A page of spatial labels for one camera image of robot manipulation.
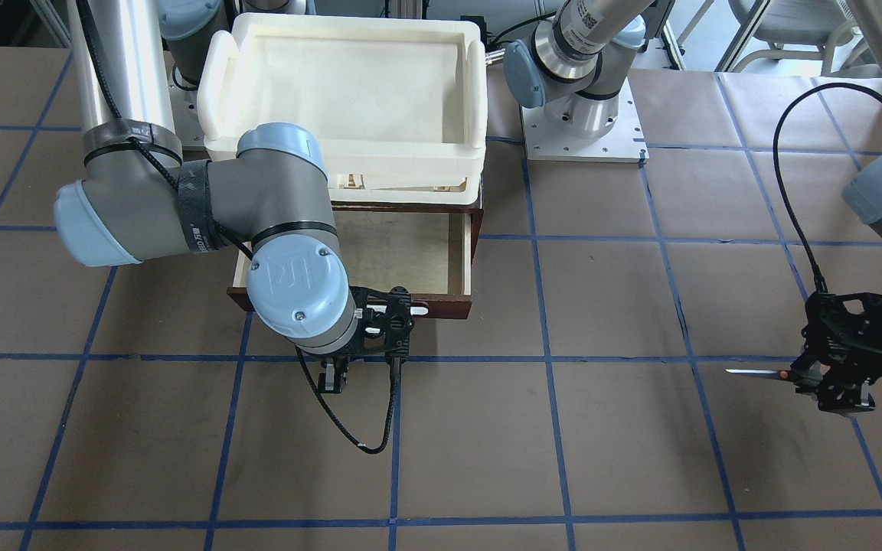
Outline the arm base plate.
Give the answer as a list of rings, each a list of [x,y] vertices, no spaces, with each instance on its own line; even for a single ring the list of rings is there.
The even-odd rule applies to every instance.
[[[603,101],[571,94],[546,106],[522,107],[521,121],[532,160],[638,164],[650,159],[629,80]]]

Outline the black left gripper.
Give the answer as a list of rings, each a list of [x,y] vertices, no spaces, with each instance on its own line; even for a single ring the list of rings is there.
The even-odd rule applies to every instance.
[[[819,410],[862,414],[876,407],[872,387],[882,377],[882,302],[877,306],[876,335],[862,343],[809,347],[801,353],[801,370],[817,367],[822,382],[812,393]]]

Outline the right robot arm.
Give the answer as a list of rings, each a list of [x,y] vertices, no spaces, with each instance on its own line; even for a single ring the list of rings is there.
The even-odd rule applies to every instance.
[[[234,245],[260,320],[322,359],[336,391],[363,331],[315,136],[263,123],[234,159],[183,161],[158,18],[172,2],[70,1],[87,176],[56,196],[54,222],[85,266],[122,266]]]

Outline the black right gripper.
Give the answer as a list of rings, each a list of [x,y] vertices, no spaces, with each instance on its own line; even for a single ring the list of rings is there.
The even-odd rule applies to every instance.
[[[342,393],[348,384],[350,360],[367,356],[367,338],[353,336],[349,341],[341,341],[323,347],[301,347],[299,350],[309,358],[319,361],[322,366],[321,393]]]

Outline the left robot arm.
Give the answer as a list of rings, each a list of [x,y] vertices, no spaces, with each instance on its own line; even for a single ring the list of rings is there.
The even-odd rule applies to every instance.
[[[839,1],[836,12],[858,27],[882,69],[882,1]],[[542,112],[551,126],[580,141],[601,139],[613,124],[617,96],[634,53],[646,38],[647,1],[567,1],[544,18],[527,41],[501,50],[505,81],[522,108]],[[882,95],[845,83],[882,105]],[[882,156],[842,191],[863,224],[882,237]],[[872,385],[882,377],[882,295],[828,291],[812,251],[806,251],[815,290],[805,301],[801,355],[787,370],[747,370],[783,380],[815,398],[819,410],[841,416],[870,412]]]

